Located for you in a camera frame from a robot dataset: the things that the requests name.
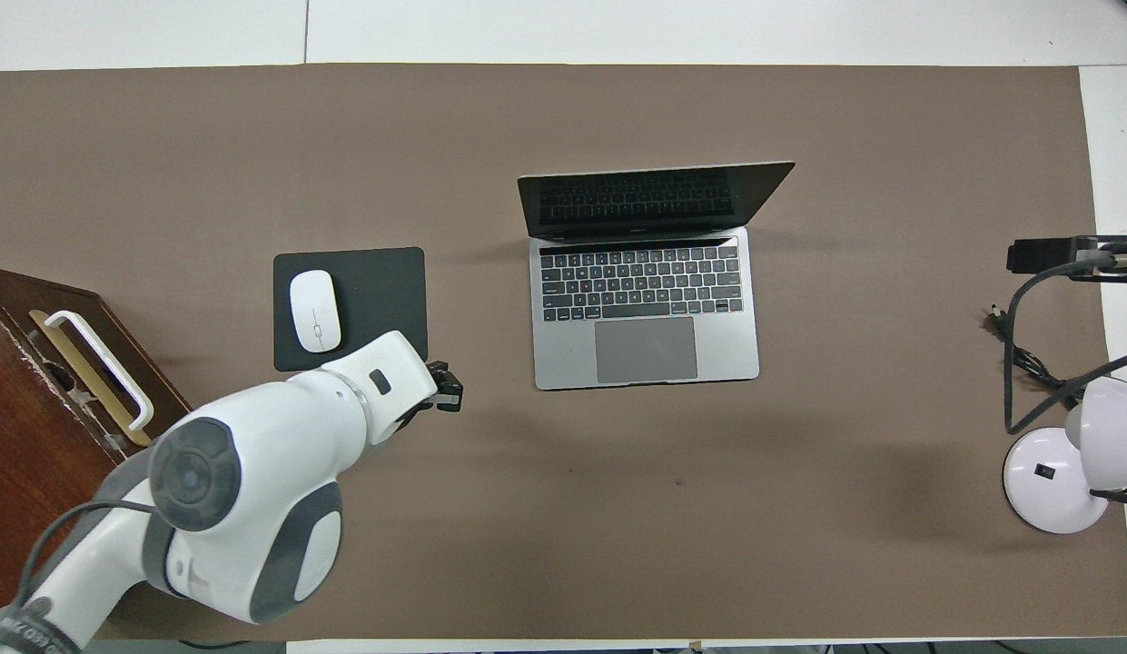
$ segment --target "lamp shade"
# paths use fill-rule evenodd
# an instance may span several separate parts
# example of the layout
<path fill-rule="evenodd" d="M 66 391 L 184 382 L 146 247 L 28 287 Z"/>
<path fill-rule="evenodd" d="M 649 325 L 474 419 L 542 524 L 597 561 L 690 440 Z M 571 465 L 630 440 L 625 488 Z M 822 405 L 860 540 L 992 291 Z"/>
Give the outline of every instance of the lamp shade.
<path fill-rule="evenodd" d="M 1127 381 L 1100 377 L 1089 382 L 1065 427 L 1082 452 L 1083 476 L 1091 488 L 1127 487 Z"/>

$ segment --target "white floor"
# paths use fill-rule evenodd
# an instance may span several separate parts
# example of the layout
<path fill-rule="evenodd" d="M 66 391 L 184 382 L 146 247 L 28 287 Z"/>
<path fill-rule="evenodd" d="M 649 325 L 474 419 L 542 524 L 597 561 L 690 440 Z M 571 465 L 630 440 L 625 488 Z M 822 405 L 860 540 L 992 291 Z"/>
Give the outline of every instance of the white floor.
<path fill-rule="evenodd" d="M 1118 0 L 0 0 L 0 70 L 322 62 L 1079 65 L 1097 230 L 1127 235 Z M 1115 357 L 1127 353 L 1127 286 L 1108 286 Z M 290 652 L 686 643 L 318 642 Z"/>

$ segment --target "space bar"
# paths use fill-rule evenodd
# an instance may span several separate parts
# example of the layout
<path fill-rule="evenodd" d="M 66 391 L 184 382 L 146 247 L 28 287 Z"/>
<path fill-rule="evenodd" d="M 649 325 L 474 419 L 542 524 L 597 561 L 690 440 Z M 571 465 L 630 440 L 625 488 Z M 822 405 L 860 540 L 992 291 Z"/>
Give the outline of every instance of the space bar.
<path fill-rule="evenodd" d="M 630 318 L 630 316 L 667 316 L 667 302 L 624 303 L 605 306 L 604 318 Z"/>

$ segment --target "lamp base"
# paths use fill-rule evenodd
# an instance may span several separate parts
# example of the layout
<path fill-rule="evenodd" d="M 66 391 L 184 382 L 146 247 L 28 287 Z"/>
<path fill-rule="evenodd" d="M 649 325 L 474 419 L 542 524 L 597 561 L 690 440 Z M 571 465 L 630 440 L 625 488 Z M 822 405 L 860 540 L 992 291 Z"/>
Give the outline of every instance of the lamp base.
<path fill-rule="evenodd" d="M 1028 525 L 1053 534 L 1073 534 L 1094 525 L 1108 501 L 1092 497 L 1081 454 L 1061 427 L 1023 434 L 1003 463 L 1008 502 Z"/>

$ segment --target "white lamp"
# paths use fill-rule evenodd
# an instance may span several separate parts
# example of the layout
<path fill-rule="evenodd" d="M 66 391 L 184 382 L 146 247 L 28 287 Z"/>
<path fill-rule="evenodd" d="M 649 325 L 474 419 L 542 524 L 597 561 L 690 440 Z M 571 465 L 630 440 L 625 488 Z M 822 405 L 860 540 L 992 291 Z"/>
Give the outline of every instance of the white lamp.
<path fill-rule="evenodd" d="M 1003 465 L 1012 509 L 1055 534 L 1095 524 L 1108 500 L 1127 502 L 1127 381 L 1090 381 L 1065 426 L 1028 432 Z"/>

